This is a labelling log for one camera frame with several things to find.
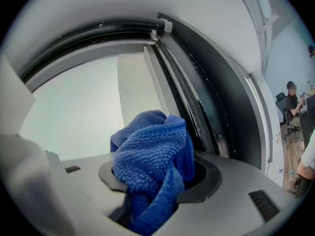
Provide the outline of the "blue cleaning cloth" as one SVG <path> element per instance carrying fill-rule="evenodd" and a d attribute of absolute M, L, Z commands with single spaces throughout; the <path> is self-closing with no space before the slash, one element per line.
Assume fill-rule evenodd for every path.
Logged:
<path fill-rule="evenodd" d="M 128 187 L 129 229 L 151 236 L 173 214 L 177 196 L 195 175 L 186 121 L 160 110 L 138 114 L 110 137 L 113 173 Z"/>

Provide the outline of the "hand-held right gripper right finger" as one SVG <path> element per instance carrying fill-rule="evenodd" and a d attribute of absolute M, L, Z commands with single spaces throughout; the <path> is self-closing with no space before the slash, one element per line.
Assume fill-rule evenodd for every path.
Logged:
<path fill-rule="evenodd" d="M 250 164 L 198 153 L 222 174 L 217 191 L 202 203 L 180 204 L 157 236 L 272 236 L 292 211 L 295 198 Z M 250 193 L 262 190 L 279 212 L 264 221 Z"/>

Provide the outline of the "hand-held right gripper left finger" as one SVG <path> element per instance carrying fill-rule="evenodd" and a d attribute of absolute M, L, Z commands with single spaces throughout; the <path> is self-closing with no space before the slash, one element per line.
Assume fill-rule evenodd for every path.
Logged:
<path fill-rule="evenodd" d="M 99 168 L 112 161 L 114 154 L 107 153 L 98 156 L 62 161 L 64 168 L 77 166 L 80 169 L 68 174 L 68 177 L 79 188 L 85 198 L 96 210 L 109 216 L 114 210 L 123 206 L 125 193 L 111 190 L 101 181 Z"/>

